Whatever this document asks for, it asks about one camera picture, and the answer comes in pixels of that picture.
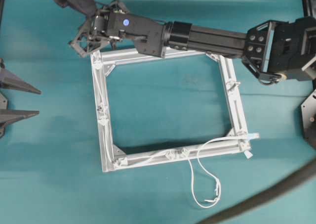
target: white wire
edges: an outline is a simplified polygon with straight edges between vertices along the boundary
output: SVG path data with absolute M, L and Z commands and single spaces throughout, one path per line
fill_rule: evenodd
M 189 165 L 190 165 L 190 169 L 191 169 L 191 193 L 192 193 L 192 197 L 194 199 L 194 201 L 196 202 L 196 204 L 198 204 L 201 208 L 211 208 L 211 207 L 214 207 L 218 202 L 219 200 L 221 199 L 221 194 L 222 194 L 222 185 L 221 185 L 221 182 L 220 180 L 215 176 L 213 175 L 211 172 L 209 172 L 201 163 L 200 159 L 199 159 L 199 153 L 200 151 L 203 149 L 203 147 L 207 144 L 210 144 L 212 142 L 215 142 L 215 141 L 224 141 L 224 140 L 237 140 L 237 139 L 247 139 L 246 136 L 242 135 L 242 136 L 226 136 L 226 137 L 219 137 L 219 138 L 215 138 L 215 139 L 212 139 L 210 141 L 207 141 L 206 143 L 202 144 L 198 150 L 197 150 L 197 162 L 198 164 L 201 166 L 201 168 L 211 177 L 213 177 L 216 181 L 216 188 L 215 188 L 215 194 L 216 194 L 216 197 L 213 199 L 213 200 L 209 200 L 209 199 L 205 199 L 204 201 L 205 202 L 208 202 L 208 203 L 212 203 L 211 205 L 209 206 L 204 206 L 202 204 L 200 204 L 196 198 L 196 195 L 195 195 L 195 192 L 194 192 L 194 171 L 193 171 L 193 166 L 192 166 L 192 163 L 191 161 L 188 159 L 188 162 L 189 162 Z
M 128 165 L 126 167 L 133 168 L 133 167 L 138 167 L 140 165 L 146 164 L 146 163 L 150 162 L 151 160 L 153 160 L 155 157 L 158 157 L 164 153 L 167 153 L 168 151 L 177 151 L 177 149 L 167 149 L 167 150 L 158 151 L 158 152 L 154 153 L 153 155 L 151 155 L 148 159 L 146 159 L 144 161 L 137 162 L 133 165 Z
M 203 147 L 207 144 L 210 144 L 212 142 L 216 142 L 216 141 L 224 141 L 224 140 L 238 140 L 238 139 L 247 139 L 247 136 L 246 135 L 241 135 L 241 136 L 226 136 L 226 137 L 219 137 L 219 138 L 215 138 L 215 139 L 212 139 L 210 141 L 207 141 L 206 143 L 202 144 L 198 149 L 197 149 L 197 162 L 198 164 L 201 166 L 201 168 L 209 175 L 211 176 L 212 178 L 215 179 L 216 181 L 216 188 L 215 188 L 215 194 L 216 194 L 216 197 L 213 199 L 213 200 L 210 200 L 210 199 L 205 199 L 204 201 L 205 202 L 208 202 L 208 203 L 212 203 L 211 205 L 209 206 L 204 206 L 203 204 L 200 204 L 196 198 L 196 195 L 195 195 L 195 192 L 194 192 L 194 171 L 193 171 L 193 166 L 192 166 L 192 163 L 188 157 L 188 162 L 189 162 L 189 165 L 190 165 L 190 169 L 191 169 L 191 193 L 192 193 L 192 197 L 194 199 L 194 201 L 201 207 L 201 208 L 211 208 L 211 207 L 214 207 L 218 202 L 219 200 L 221 199 L 221 194 L 222 194 L 222 186 L 221 186 L 221 182 L 220 180 L 214 175 L 212 174 L 211 172 L 209 172 L 201 163 L 200 159 L 199 159 L 199 153 L 200 151 L 203 149 Z M 162 151 L 159 151 L 159 152 L 156 152 L 155 154 L 151 155 L 147 160 L 144 160 L 144 161 L 141 161 L 141 162 L 138 162 L 138 163 L 135 163 L 133 165 L 127 165 L 125 167 L 129 167 L 129 168 L 133 168 L 133 167 L 138 167 L 140 165 L 143 165 L 143 164 L 146 164 L 148 162 L 150 162 L 152 159 L 154 159 L 155 157 L 158 157 L 162 154 L 167 154 L 168 151 L 178 151 L 177 149 L 167 149 L 167 150 L 162 150 Z

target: black bracket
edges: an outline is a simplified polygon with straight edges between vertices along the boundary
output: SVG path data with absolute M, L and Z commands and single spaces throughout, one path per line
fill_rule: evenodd
M 247 32 L 242 62 L 263 84 L 270 85 L 277 83 L 281 79 L 281 75 L 269 73 L 265 70 L 265 61 L 271 31 L 274 30 L 277 25 L 284 23 L 285 22 L 269 20 L 251 28 Z

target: metal plate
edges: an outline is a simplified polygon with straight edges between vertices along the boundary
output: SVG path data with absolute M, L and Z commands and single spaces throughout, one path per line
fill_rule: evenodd
M 316 149 L 316 90 L 302 103 L 304 138 Z

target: teal fabric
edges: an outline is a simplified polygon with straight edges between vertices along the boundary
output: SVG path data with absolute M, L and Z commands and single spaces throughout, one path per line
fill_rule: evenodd
M 123 1 L 153 19 L 241 32 L 303 15 L 301 0 Z M 236 59 L 248 128 L 261 139 L 252 142 L 250 160 L 243 154 L 202 160 L 222 182 L 216 207 L 194 203 L 188 162 L 102 173 L 90 61 L 67 45 L 83 20 L 52 0 L 5 0 L 0 55 L 42 95 L 1 90 L 11 109 L 40 110 L 0 140 L 1 223 L 196 223 L 315 156 L 302 139 L 299 110 L 312 83 L 264 87 Z M 114 142 L 128 153 L 203 142 L 229 130 L 218 66 L 205 56 L 118 66 L 108 87 Z M 212 198 L 214 182 L 193 165 L 197 198 Z M 226 223 L 314 224 L 315 197 L 314 180 Z

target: white cable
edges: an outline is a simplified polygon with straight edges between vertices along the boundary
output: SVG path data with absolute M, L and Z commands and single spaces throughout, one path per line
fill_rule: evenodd
M 193 171 L 193 166 L 192 166 L 192 163 L 191 161 L 188 159 L 188 162 L 190 164 L 190 169 L 191 169 L 191 193 L 192 193 L 192 197 L 194 199 L 194 201 L 196 202 L 196 204 L 198 204 L 201 208 L 211 208 L 211 207 L 214 207 L 218 202 L 219 200 L 221 199 L 221 194 L 222 194 L 222 186 L 221 186 L 221 182 L 220 180 L 215 176 L 213 175 L 211 172 L 209 172 L 201 163 L 200 159 L 199 159 L 199 153 L 200 151 L 203 149 L 203 147 L 207 144 L 210 144 L 212 142 L 215 142 L 215 141 L 224 141 L 224 140 L 239 140 L 239 139 L 252 139 L 254 138 L 254 136 L 252 134 L 249 134 L 249 135 L 241 135 L 241 136 L 226 136 L 226 137 L 219 137 L 219 138 L 215 138 L 215 139 L 212 139 L 210 141 L 207 141 L 206 143 L 202 144 L 198 150 L 197 150 L 197 162 L 198 164 L 201 166 L 201 168 L 211 177 L 213 177 L 216 181 L 216 188 L 215 188 L 215 195 L 216 197 L 214 199 L 204 199 L 205 202 L 208 202 L 208 203 L 212 203 L 211 205 L 209 206 L 204 206 L 202 204 L 200 204 L 196 198 L 196 195 L 195 195 L 195 192 L 194 192 L 194 171 Z
M 192 193 L 192 197 L 194 199 L 194 201 L 201 207 L 201 208 L 211 208 L 211 207 L 214 207 L 218 202 L 219 200 L 221 199 L 221 194 L 222 194 L 222 186 L 221 186 L 221 182 L 220 180 L 214 175 L 212 174 L 211 172 L 209 172 L 201 163 L 200 159 L 199 159 L 199 153 L 200 151 L 203 149 L 203 147 L 207 144 L 210 144 L 212 142 L 216 142 L 216 141 L 224 141 L 224 140 L 240 140 L 240 139 L 244 139 L 244 140 L 251 140 L 251 139 L 256 139 L 256 138 L 259 138 L 259 134 L 247 134 L 247 135 L 240 135 L 240 136 L 226 136 L 226 137 L 219 137 L 219 138 L 215 138 L 215 139 L 212 139 L 210 141 L 207 141 L 206 143 L 202 144 L 198 149 L 197 149 L 197 162 L 198 164 L 201 166 L 201 168 L 209 175 L 211 176 L 212 178 L 215 179 L 216 181 L 216 187 L 215 187 L 215 195 L 216 197 L 214 199 L 204 199 L 205 202 L 208 202 L 208 203 L 212 203 L 211 205 L 209 206 L 204 206 L 202 204 L 200 204 L 196 198 L 196 195 L 195 195 L 195 192 L 194 192 L 194 171 L 193 171 L 193 166 L 192 166 L 192 163 L 191 163 L 191 160 L 189 158 L 189 154 L 187 155 L 187 159 L 188 159 L 188 162 L 189 162 L 189 165 L 190 165 L 190 169 L 191 169 L 191 193 Z M 144 160 L 144 161 L 141 161 L 141 162 L 138 162 L 138 163 L 135 163 L 133 165 L 127 165 L 125 167 L 129 167 L 129 168 L 132 168 L 132 167 L 138 167 L 140 165 L 143 165 L 143 164 L 146 164 L 148 162 L 150 162 L 152 159 L 154 159 L 155 157 L 158 157 L 162 154 L 167 154 L 167 152 L 169 151 L 179 151 L 178 149 L 167 149 L 167 150 L 162 150 L 162 151 L 159 151 L 159 152 L 156 152 L 155 154 L 153 154 L 152 156 L 150 156 L 147 160 Z
M 146 164 L 146 163 L 150 162 L 151 160 L 153 160 L 155 157 L 158 157 L 164 153 L 167 153 L 168 151 L 177 151 L 177 149 L 167 149 L 167 150 L 158 151 L 158 152 L 154 153 L 153 155 L 151 155 L 147 160 L 137 162 L 133 165 L 127 165 L 126 167 L 133 168 L 133 167 L 138 167 L 140 165 Z

